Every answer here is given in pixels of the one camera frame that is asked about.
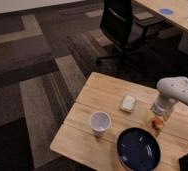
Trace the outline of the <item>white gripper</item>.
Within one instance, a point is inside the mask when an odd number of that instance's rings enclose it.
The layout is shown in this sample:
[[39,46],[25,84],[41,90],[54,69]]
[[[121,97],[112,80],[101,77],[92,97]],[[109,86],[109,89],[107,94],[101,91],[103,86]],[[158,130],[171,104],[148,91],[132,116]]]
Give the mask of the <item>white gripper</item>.
[[[163,122],[165,124],[169,120],[170,114],[173,112],[176,103],[177,101],[175,99],[159,94],[153,103],[151,110],[156,115],[163,116]],[[151,110],[148,110],[146,115],[146,123],[148,125],[151,125],[155,118],[155,114]]]

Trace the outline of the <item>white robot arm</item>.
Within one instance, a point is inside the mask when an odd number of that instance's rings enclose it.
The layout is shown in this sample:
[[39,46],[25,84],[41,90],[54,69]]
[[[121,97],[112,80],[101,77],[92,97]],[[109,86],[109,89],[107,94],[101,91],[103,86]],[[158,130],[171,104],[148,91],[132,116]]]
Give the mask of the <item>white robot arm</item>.
[[181,102],[188,106],[188,78],[185,76],[166,77],[157,82],[158,96],[149,113],[145,115],[145,123],[158,136],[169,119],[174,106]]

